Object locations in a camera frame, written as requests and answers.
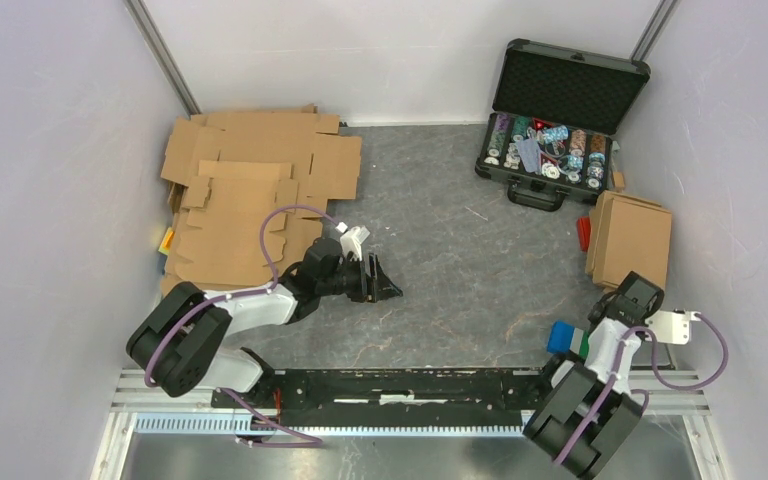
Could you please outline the cardboard box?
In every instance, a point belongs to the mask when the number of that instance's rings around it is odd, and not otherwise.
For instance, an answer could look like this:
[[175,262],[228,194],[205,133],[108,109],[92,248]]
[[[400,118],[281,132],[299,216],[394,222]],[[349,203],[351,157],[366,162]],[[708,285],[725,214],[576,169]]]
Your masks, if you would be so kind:
[[667,285],[672,212],[651,200],[604,191],[589,214],[585,273],[603,289],[630,272],[664,289]]

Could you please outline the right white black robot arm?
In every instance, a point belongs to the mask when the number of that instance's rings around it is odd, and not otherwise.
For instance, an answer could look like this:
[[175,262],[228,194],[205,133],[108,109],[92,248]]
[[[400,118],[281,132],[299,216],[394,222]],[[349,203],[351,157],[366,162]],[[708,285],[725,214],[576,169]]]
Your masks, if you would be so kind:
[[586,356],[556,353],[537,382],[540,400],[523,435],[577,479],[594,479],[639,424],[647,399],[629,385],[661,287],[629,272],[591,309]]

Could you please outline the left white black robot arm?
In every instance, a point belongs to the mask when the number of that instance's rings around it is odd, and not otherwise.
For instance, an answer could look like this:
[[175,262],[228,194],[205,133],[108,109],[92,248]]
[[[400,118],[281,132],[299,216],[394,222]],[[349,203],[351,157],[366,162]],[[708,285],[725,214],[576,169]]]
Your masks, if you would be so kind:
[[243,347],[243,332],[296,323],[327,296],[377,303],[402,294],[376,254],[358,255],[320,238],[274,286],[210,291],[178,283],[128,339],[126,353],[144,370],[148,387],[170,397],[197,387],[227,388],[248,406],[262,407],[274,394],[272,369]]

